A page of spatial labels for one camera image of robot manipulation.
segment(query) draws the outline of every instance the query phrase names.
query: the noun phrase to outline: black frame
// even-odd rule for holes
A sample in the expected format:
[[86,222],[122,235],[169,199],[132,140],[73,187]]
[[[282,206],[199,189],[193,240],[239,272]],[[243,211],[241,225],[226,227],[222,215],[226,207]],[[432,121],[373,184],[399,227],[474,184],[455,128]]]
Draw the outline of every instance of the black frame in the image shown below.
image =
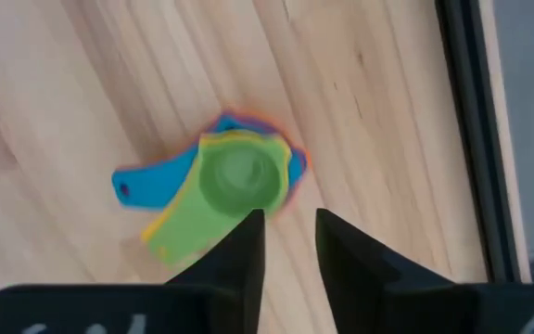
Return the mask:
[[477,221],[492,282],[521,282],[478,0],[437,0]]

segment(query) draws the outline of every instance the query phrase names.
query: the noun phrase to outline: wooden surface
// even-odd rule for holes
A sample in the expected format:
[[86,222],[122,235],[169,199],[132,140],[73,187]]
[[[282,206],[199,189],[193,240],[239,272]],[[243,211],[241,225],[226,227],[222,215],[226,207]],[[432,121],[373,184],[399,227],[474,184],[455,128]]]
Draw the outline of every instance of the wooden surface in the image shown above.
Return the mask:
[[500,139],[504,178],[508,192],[508,206],[514,232],[516,259],[522,281],[531,283],[532,275],[528,259],[522,208],[520,206],[520,192],[518,190],[518,180],[516,179],[515,153],[508,121],[508,108],[506,106],[506,92],[502,75],[502,62],[500,61],[500,47],[493,0],[481,1],[479,8],[488,57],[491,93],[498,123],[498,137]]
[[314,254],[326,207],[459,281],[485,279],[429,0],[0,0],[0,288],[161,282],[120,165],[258,109],[312,155],[267,228],[262,333],[334,333]]

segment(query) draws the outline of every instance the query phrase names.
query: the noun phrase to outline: wooden table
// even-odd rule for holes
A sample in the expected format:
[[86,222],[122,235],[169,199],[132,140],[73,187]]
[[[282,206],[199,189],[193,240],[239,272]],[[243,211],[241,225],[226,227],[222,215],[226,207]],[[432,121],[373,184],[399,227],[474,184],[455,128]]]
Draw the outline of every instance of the wooden table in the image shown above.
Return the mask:
[[262,333],[334,333],[314,252],[326,207],[457,281],[486,279],[436,9],[416,0],[0,0],[0,288],[161,282],[120,165],[227,107],[312,156],[267,228]]

